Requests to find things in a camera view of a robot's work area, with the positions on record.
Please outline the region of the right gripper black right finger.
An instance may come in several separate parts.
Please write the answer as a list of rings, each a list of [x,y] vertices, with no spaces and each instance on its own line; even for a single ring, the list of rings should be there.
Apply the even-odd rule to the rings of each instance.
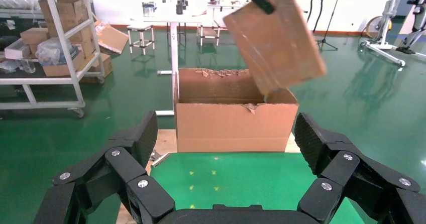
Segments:
[[[295,142],[318,188],[311,186],[298,209],[329,223],[348,198],[378,223],[425,223],[425,195],[412,178],[364,155],[344,134],[321,128],[299,113]]]

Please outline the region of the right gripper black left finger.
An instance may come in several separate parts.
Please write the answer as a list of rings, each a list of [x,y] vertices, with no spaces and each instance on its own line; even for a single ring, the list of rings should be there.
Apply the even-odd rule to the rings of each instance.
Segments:
[[[87,223],[111,195],[120,198],[137,223],[159,223],[176,207],[146,170],[157,135],[154,111],[135,127],[116,131],[100,151],[53,178],[34,223]]]

